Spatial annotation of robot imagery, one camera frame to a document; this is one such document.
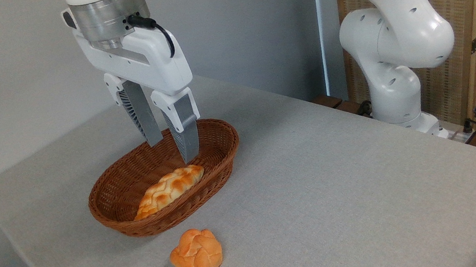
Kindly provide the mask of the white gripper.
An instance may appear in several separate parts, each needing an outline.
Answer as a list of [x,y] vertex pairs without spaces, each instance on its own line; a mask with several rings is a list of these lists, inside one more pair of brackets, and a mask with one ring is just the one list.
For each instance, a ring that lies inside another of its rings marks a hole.
[[105,72],[104,81],[115,103],[124,107],[151,147],[163,136],[140,84],[156,90],[151,100],[162,111],[184,162],[190,163],[199,153],[196,121],[200,114],[187,87],[192,72],[174,35],[137,12],[118,18],[120,31],[126,33],[120,40],[112,41],[112,46],[98,44],[84,38],[69,9],[62,15],[87,59]]

